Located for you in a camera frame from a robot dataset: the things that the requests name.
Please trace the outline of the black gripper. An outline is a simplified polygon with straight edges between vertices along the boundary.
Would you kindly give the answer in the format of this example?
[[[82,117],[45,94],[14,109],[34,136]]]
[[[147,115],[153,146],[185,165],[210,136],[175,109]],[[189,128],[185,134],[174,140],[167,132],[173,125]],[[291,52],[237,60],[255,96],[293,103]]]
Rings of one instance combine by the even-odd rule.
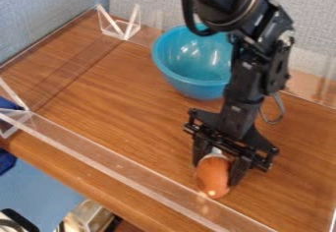
[[[269,171],[279,149],[259,133],[257,117],[262,102],[227,99],[219,113],[193,108],[185,125],[194,139],[194,165],[218,148],[234,156],[229,186],[237,186],[253,168]]]

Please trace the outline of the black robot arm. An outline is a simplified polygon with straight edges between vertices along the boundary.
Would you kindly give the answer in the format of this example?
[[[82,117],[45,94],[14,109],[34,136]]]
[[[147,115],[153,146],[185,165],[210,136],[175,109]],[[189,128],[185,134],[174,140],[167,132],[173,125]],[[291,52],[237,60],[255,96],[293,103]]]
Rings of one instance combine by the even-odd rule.
[[[291,78],[290,56],[295,45],[294,20],[275,0],[182,0],[189,30],[199,36],[229,34],[233,44],[231,78],[218,113],[190,110],[186,130],[194,137],[194,163],[219,149],[234,156],[230,186],[253,168],[269,171],[281,150],[257,129],[262,105]]]

